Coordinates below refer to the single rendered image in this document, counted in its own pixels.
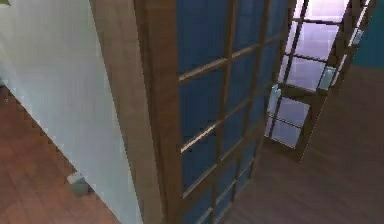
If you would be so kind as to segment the brown glass-paned room door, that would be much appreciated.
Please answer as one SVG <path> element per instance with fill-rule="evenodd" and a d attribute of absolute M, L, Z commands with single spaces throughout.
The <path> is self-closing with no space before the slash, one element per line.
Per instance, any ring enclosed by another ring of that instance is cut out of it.
<path fill-rule="evenodd" d="M 297 0 L 280 56 L 275 111 L 268 113 L 265 142 L 274 151 L 301 161 L 329 95 L 340 89 L 380 0 Z M 324 69 L 336 72 L 327 90 L 319 89 Z"/>
<path fill-rule="evenodd" d="M 165 224 L 222 224 L 252 177 L 297 0 L 134 0 Z"/>

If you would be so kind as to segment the small grey door stop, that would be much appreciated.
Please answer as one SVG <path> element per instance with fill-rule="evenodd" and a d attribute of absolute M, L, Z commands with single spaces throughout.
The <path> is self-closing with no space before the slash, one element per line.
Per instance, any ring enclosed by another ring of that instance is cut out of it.
<path fill-rule="evenodd" d="M 67 177 L 67 182 L 73 193 L 78 197 L 82 197 L 89 192 L 89 184 L 80 172 L 75 172 L 69 175 Z"/>

